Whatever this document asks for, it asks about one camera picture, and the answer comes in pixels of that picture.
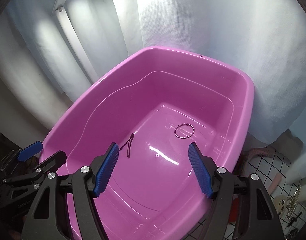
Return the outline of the thin black hairpin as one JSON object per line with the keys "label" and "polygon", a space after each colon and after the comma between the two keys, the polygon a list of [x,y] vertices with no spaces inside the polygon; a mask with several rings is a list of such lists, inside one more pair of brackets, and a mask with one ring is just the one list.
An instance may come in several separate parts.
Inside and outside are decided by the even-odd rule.
{"label": "thin black hairpin", "polygon": [[134,139],[134,133],[132,133],[128,139],[120,148],[119,150],[121,151],[125,146],[127,147],[127,157],[130,158],[131,155],[131,144]]}

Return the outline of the pink fuzzy strawberry headband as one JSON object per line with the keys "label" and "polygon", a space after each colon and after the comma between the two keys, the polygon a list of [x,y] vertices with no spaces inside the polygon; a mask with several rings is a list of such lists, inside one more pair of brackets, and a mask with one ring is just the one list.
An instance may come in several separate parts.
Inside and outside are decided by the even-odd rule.
{"label": "pink fuzzy strawberry headband", "polygon": [[[246,172],[247,164],[249,164],[252,159],[254,159],[256,156],[273,158],[274,155],[275,154],[273,150],[269,150],[266,147],[253,148],[252,150],[249,151],[242,151],[238,159],[238,162],[235,165],[233,173],[235,175],[247,177],[247,172]],[[275,179],[273,179],[273,182],[270,184],[270,186],[267,189],[269,195],[272,194],[273,191],[277,188],[277,185],[281,181],[281,179],[282,179],[281,175],[278,175]],[[231,211],[228,219],[229,223],[234,223],[237,221],[238,211],[239,211],[239,197],[235,197],[231,205]]]}

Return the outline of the pink plastic tub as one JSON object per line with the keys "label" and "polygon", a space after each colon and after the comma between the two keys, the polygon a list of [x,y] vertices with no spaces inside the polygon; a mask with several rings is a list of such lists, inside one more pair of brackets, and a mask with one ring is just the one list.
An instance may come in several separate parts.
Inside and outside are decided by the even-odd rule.
{"label": "pink plastic tub", "polygon": [[254,84],[241,70],[184,50],[148,47],[92,85],[45,138],[40,159],[67,155],[60,175],[74,173],[125,146],[104,193],[95,200],[110,239],[181,239],[199,211],[185,156],[241,152]]}

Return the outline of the beige plush face hair clip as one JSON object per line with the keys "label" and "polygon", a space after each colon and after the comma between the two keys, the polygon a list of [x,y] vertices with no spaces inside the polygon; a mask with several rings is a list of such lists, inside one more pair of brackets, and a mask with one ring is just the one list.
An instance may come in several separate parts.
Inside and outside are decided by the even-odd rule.
{"label": "beige plush face hair clip", "polygon": [[284,195],[276,196],[273,200],[273,204],[278,216],[281,217],[287,209],[287,197]]}

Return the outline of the pearl claw hair clip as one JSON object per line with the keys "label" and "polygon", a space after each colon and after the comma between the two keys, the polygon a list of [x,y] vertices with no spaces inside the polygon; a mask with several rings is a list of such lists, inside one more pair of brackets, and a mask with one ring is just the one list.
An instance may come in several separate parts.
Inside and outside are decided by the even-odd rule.
{"label": "pearl claw hair clip", "polygon": [[301,185],[292,185],[287,199],[287,215],[286,220],[290,220],[299,202],[299,195],[301,193]]}

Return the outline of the white desk lamp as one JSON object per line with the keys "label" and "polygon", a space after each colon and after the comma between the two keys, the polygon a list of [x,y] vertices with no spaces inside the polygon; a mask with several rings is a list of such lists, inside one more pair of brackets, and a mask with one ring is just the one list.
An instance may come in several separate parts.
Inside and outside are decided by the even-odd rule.
{"label": "white desk lamp", "polygon": [[64,5],[66,1],[67,0],[55,0],[51,14],[56,16],[61,29],[73,50],[73,54],[81,65],[82,70],[85,72],[85,76],[91,83],[95,83],[99,79],[99,76],[90,62],[90,59],[88,58],[65,10]]}

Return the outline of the black grid white tablecloth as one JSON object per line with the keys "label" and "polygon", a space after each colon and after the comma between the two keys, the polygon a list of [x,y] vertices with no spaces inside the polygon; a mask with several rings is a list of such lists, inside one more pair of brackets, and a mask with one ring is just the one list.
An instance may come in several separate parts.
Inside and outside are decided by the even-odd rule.
{"label": "black grid white tablecloth", "polygon": [[267,148],[257,149],[256,164],[248,162],[246,176],[233,173],[240,152],[206,154],[190,144],[185,160],[190,192],[197,197],[190,207],[205,215],[199,239],[224,239],[232,204],[239,200],[232,239],[285,239],[290,230],[306,230],[306,207],[300,194],[302,180],[288,182],[286,157]]}

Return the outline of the black ribbon bow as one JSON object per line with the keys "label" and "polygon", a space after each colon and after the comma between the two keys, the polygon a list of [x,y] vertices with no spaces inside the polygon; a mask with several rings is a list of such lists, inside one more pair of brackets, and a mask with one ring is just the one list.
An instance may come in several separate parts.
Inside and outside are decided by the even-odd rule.
{"label": "black ribbon bow", "polygon": [[302,212],[299,212],[298,215],[292,217],[287,225],[287,228],[289,228],[290,226],[292,226],[295,222],[297,222],[297,220],[299,219],[299,217],[302,215]]}

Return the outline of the white curtain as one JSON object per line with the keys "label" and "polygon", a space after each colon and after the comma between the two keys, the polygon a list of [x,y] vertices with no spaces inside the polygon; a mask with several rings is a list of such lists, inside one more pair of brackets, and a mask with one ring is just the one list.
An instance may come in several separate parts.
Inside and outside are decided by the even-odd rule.
{"label": "white curtain", "polygon": [[10,0],[0,15],[0,131],[44,139],[98,78],[149,46],[235,66],[256,87],[250,146],[284,131],[303,142],[288,180],[306,183],[306,13],[296,0],[66,0],[88,57],[78,61],[52,12],[56,0]]}

